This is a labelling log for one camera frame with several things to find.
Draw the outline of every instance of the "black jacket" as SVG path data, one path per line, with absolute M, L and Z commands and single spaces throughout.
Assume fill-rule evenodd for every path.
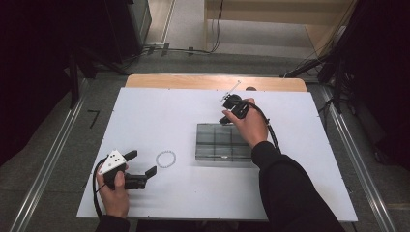
M 278 154 L 270 142 L 253 148 L 252 161 L 260 168 L 260 196 L 273 231 L 344 231 L 299 163 Z M 125 219 L 103 216 L 96 231 L 129 228 Z

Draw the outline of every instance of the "cable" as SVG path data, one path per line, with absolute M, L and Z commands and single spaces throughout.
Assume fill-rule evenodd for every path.
M 314 69 L 315 69 L 318 73 L 320 73 L 320 71 L 317 69 L 317 66 L 316 66 L 316 67 L 314 67 Z
M 345 73 L 342 76 L 341 79 L 341 86 L 342 86 L 342 93 L 347 95 L 347 96 L 351 96 L 353 94 L 353 90 L 352 90 L 352 81 L 353 81 L 353 77 L 351 75 L 349 75 L 348 73 Z
M 256 111 L 258 111 L 260 113 L 260 115 L 262 115 L 262 118 L 265 121 L 266 127 L 268 128 L 269 134 L 272 137 L 272 141 L 274 142 L 274 147 L 278 151 L 278 153 L 281 154 L 281 150 L 280 150 L 280 147 L 279 147 L 279 144 L 278 144 L 278 140 L 277 140 L 277 137 L 275 136 L 275 132 L 274 132 L 274 129 L 272 128 L 270 119 L 266 118 L 265 114 L 262 112 L 262 109 L 260 109 L 258 106 L 256 106 L 256 104 L 251 103 L 249 101 L 245 101 L 245 100 L 232 101 L 232 103 L 234 103 L 234 102 L 236 102 L 236 103 L 239 103 L 239 102 L 246 103 L 246 104 L 252 106 L 252 108 L 256 109 Z
M 357 230 L 356 225 L 355 225 L 354 222 L 352 222 L 352 226 L 353 226 L 353 229 L 355 230 L 355 232 L 358 232 L 358 230 Z
M 166 51 L 180 51 L 180 52 L 185 52 L 185 53 L 190 53 L 190 54 L 198 54 L 198 55 L 210 55 L 212 52 L 206 51 L 206 50 L 188 50 L 188 49 L 180 49 L 180 48 L 162 48 L 162 47 L 153 47 L 153 46 L 145 46 L 145 47 L 152 47 L 153 49 L 151 51 L 160 51 L 160 50 L 166 50 Z
M 346 16 L 347 16 L 347 12 L 348 12 L 348 11 L 346 11 L 346 12 L 344 13 L 344 15 L 343 15 L 343 17 L 341 18 L 341 20 L 340 20 L 340 22 L 339 22 L 337 28 L 340 28 L 341 23 L 344 21 L 344 19 L 345 19 Z M 305 58 L 304 60 L 302 60 L 302 61 L 298 64 L 298 66 L 296 66 L 296 68 L 295 68 L 294 70 L 285 73 L 285 74 L 283 75 L 283 78 L 286 78 L 286 76 L 287 76 L 288 74 L 290 74 L 290 73 L 296 71 L 296 70 L 299 68 L 299 66 L 300 66 L 303 62 L 305 62 L 311 55 L 315 54 L 318 50 L 320 50 L 320 49 L 322 49 L 323 47 L 329 45 L 330 43 L 332 43 L 332 47 L 333 47 L 333 43 L 334 43 L 334 41 L 335 41 L 335 38 L 336 38 L 340 33 L 341 33 L 341 32 L 340 32 L 340 30 L 339 30 L 339 31 L 337 32 L 337 34 L 335 34 L 335 35 L 332 37 L 331 40 L 328 40 L 324 45 L 322 45 L 321 47 L 315 49 L 307 58 Z M 315 59 L 316 59 L 317 61 L 319 61 L 320 64 L 322 64 L 322 65 L 324 65 L 324 64 L 331 64 L 331 63 L 323 63 L 323 62 L 321 62 L 321 61 L 320 61 L 319 59 L 317 59 L 317 58 L 315 58 Z
M 305 72 L 308 76 L 313 76 L 312 74 L 310 74 L 308 71 Z
M 102 163 L 104 163 L 106 161 L 105 159 L 102 159 L 99 161 L 99 163 L 97 163 L 96 167 L 94 168 L 94 172 L 93 172 L 93 194 L 94 194 L 94 207 L 96 208 L 96 212 L 97 215 L 99 216 L 99 219 L 101 220 L 103 217 L 103 212 L 102 209 L 100 208 L 100 204 L 99 204 L 99 199 L 97 197 L 97 193 L 98 191 L 104 187 L 105 185 L 103 185 L 102 187 L 100 187 L 98 190 L 96 190 L 96 177 L 97 177 L 97 171 L 99 170 L 99 167 Z
M 220 21 L 222 19 L 222 11 L 223 11 L 223 0 L 220 1 L 220 12 L 218 14 L 217 40 L 214 43 L 211 53 L 215 52 L 220 46 Z M 214 20 L 212 20 L 212 36 L 214 37 Z
M 144 56 L 144 55 L 146 55 L 147 53 L 148 53 L 148 50 L 142 50 L 139 55 L 132 57 L 132 60 L 131 60 L 127 65 L 125 65 L 124 67 L 122 67 L 121 69 L 126 70 L 127 68 L 130 67 L 130 65 L 133 64 L 133 62 L 135 62 L 135 60 L 136 60 L 137 58 L 139 58 L 139 57 L 141 57 L 141 56 Z
M 340 99 L 338 102 L 349 102 L 347 99 Z M 325 130 L 326 135 L 328 135 L 328 114 L 329 114 L 329 108 L 331 107 L 331 104 L 335 103 L 335 99 L 331 98 L 328 101 L 326 101 L 325 105 L 321 107 L 320 109 L 317 110 L 317 112 L 320 114 L 320 112 L 323 111 L 323 129 Z

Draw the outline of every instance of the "black curtain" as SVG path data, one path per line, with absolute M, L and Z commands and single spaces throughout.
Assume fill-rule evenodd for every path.
M 364 11 L 343 50 L 351 86 L 386 134 L 375 146 L 410 170 L 410 2 L 360 1 Z
M 3 0 L 0 28 L 1 165 L 24 148 L 70 80 L 66 45 L 41 4 Z

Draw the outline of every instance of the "black device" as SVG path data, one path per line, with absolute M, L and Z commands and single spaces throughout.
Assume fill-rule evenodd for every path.
M 126 180 L 125 189 L 145 189 L 145 185 L 147 184 L 148 179 L 150 179 L 151 177 L 153 177 L 157 174 L 157 167 L 156 166 L 153 166 L 151 169 L 146 171 L 145 175 L 131 175 L 131 174 L 125 172 L 126 167 L 127 167 L 126 161 L 129 161 L 129 160 L 132 160 L 132 159 L 136 158 L 136 156 L 138 155 L 136 150 L 133 150 L 129 153 L 126 153 L 123 156 L 121 156 L 119 153 L 117 153 L 116 155 L 118 155 L 118 156 L 115 159 L 109 159 L 109 160 L 107 160 L 107 159 L 111 155 L 107 155 L 107 157 L 104 158 L 104 159 L 101 159 L 99 161 L 99 163 L 97 163 L 96 167 L 94 168 L 94 172 L 93 172 L 94 207 L 96 208 L 96 212 L 97 212 L 97 215 L 99 216 L 99 218 L 102 218 L 103 212 L 100 208 L 99 200 L 97 198 L 97 192 L 99 191 L 99 189 L 96 190 L 96 177 L 97 177 L 97 172 L 99 170 L 99 167 L 102 163 L 104 163 L 106 161 L 108 163 L 110 163 L 110 161 L 112 161 L 112 162 L 117 162 L 117 161 L 122 162 L 121 165 L 118 165 L 117 167 L 115 167 L 115 168 L 113 168 L 113 169 L 111 169 L 111 170 L 109 170 L 109 171 L 107 171 L 103 174 L 104 183 L 110 189 L 115 189 L 114 181 L 115 181 L 115 176 L 116 176 L 118 171 L 122 171 L 125 174 L 125 180 Z
M 104 182 L 110 189 L 115 189 L 114 180 L 118 171 L 122 171 L 125 174 L 125 189 L 145 189 L 145 184 L 147 184 L 148 179 L 157 174 L 157 167 L 153 166 L 145 172 L 145 175 L 131 175 L 126 172 L 126 165 L 122 164 L 121 166 L 103 174 Z
M 239 119 L 245 118 L 249 110 L 249 104 L 246 101 L 242 101 L 241 97 L 238 95 L 228 95 L 225 98 L 223 107 L 230 109 L 231 112 Z M 228 124 L 231 123 L 231 121 L 224 116 L 220 119 L 220 123 Z
M 256 109 L 256 111 L 260 113 L 260 115 L 262 116 L 263 120 L 266 123 L 266 127 L 268 128 L 268 131 L 272 137 L 272 141 L 274 142 L 275 149 L 278 151 L 279 154 L 281 154 L 281 150 L 278 144 L 277 137 L 275 136 L 274 130 L 272 129 L 272 125 L 269 122 L 269 119 L 266 118 L 265 114 L 256 104 L 251 103 L 246 100 L 242 100 L 242 98 L 239 97 L 238 95 L 230 95 L 229 93 L 232 92 L 233 89 L 229 91 L 228 93 L 226 93 L 226 95 L 222 98 L 223 100 L 225 100 L 225 103 L 222 106 L 225 107 L 226 109 L 230 109 L 231 112 L 239 119 L 244 119 L 245 117 L 247 117 L 249 106 L 252 106 L 252 108 Z M 223 125 L 226 125 L 226 124 L 231 123 L 231 121 L 226 116 L 224 116 L 223 118 L 220 119 L 220 123 Z

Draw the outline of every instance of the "white table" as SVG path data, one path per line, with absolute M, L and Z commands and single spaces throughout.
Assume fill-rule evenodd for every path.
M 266 220 L 258 168 L 250 162 L 195 160 L 196 124 L 216 123 L 223 90 L 123 88 L 111 115 L 96 163 L 113 149 L 138 150 L 131 174 L 156 165 L 172 150 L 176 163 L 159 168 L 146 189 L 130 190 L 131 218 Z M 340 221 L 357 221 L 310 93 L 235 91 L 253 97 L 272 120 L 281 150 L 308 173 Z M 78 216 L 95 217 L 90 180 Z

